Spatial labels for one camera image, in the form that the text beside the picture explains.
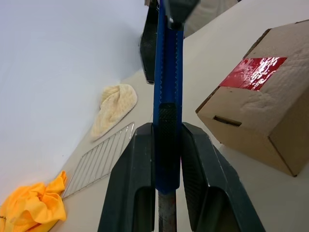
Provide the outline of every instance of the black object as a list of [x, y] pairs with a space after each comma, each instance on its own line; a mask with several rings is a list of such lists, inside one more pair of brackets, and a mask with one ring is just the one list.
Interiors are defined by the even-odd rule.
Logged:
[[[150, 232], [155, 218], [154, 134], [136, 129], [114, 166], [98, 232]], [[181, 158], [192, 231], [264, 232], [233, 167], [200, 128], [183, 123]]]
[[168, 26], [179, 30], [200, 0], [164, 0]]
[[143, 65], [146, 81], [148, 84], [155, 83], [155, 50], [156, 34], [158, 30], [158, 2], [151, 2], [144, 32], [140, 39], [140, 58]]

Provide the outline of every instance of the wire rack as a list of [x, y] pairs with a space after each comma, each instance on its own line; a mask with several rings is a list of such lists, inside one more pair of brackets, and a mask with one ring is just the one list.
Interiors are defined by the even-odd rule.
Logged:
[[65, 199], [107, 177], [129, 143], [134, 122], [85, 153], [79, 160], [62, 198]]

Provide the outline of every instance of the white wall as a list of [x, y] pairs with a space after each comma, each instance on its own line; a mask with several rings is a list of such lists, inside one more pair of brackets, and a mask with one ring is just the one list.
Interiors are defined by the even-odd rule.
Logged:
[[20, 185], [54, 178], [102, 89], [141, 67], [143, 2], [0, 1], [0, 204]]

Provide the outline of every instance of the box handle hole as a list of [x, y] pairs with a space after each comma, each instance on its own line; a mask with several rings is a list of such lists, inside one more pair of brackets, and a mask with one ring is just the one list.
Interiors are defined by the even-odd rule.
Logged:
[[231, 119], [228, 119], [228, 118], [225, 118], [225, 117], [220, 117], [220, 116], [215, 116], [213, 117], [214, 120], [218, 121], [218, 122], [223, 122], [225, 124], [229, 124], [229, 125], [232, 125], [234, 127], [239, 127], [241, 125], [241, 122], [237, 122], [237, 121], [234, 121], [234, 120], [231, 120]]

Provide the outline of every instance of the yellow cloth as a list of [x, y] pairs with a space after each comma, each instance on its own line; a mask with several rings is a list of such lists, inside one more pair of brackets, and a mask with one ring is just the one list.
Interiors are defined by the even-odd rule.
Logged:
[[37, 183], [15, 190], [0, 208], [0, 232], [47, 232], [66, 219], [60, 197], [65, 189], [65, 171], [45, 186]]

